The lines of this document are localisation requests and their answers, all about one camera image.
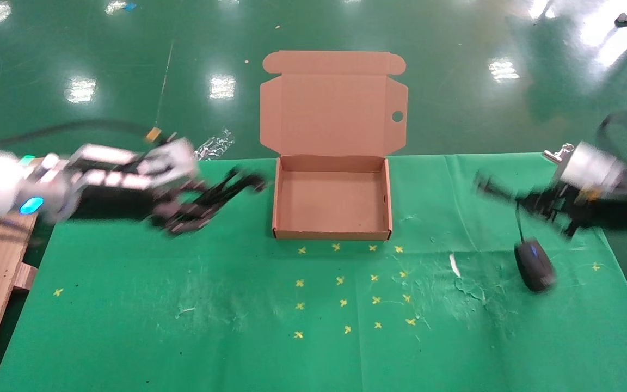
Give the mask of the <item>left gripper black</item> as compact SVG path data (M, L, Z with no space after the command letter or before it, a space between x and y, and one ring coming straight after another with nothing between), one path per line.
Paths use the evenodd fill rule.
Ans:
M177 188L129 189L89 186L85 188L79 204L71 215L72 220L135 220L144 221L154 216L154 211L164 203L164 220L207 220L244 189L261 193L268 184L256 172L246 173L233 167L216 185L205 180L189 180ZM199 195L182 203L182 193Z

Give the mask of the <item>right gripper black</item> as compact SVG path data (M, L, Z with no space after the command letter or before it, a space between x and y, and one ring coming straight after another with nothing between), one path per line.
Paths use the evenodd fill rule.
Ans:
M579 229L594 227L592 205L600 199L600 189L550 185L530 193L515 193L480 172L474 183L479 193L520 206L529 204L533 216L550 223L565 238L572 238Z

